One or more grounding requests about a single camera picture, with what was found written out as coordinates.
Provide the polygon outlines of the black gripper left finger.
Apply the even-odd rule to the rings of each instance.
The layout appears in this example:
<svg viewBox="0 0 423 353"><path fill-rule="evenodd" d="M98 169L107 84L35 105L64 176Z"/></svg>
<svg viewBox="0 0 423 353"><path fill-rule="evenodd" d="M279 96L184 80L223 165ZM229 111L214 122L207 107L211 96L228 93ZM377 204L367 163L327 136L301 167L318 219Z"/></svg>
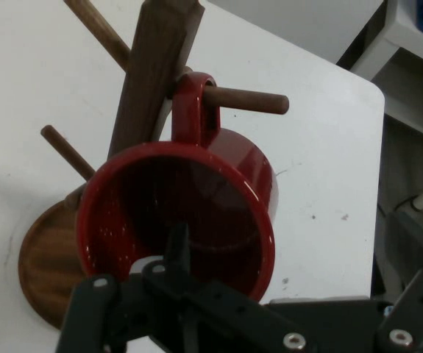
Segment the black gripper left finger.
<svg viewBox="0 0 423 353"><path fill-rule="evenodd" d="M59 352L124 352L149 337L165 352L316 352L302 328L219 282L190 273L188 227L174 226L162 260L118 282L89 277L72 294Z"/></svg>

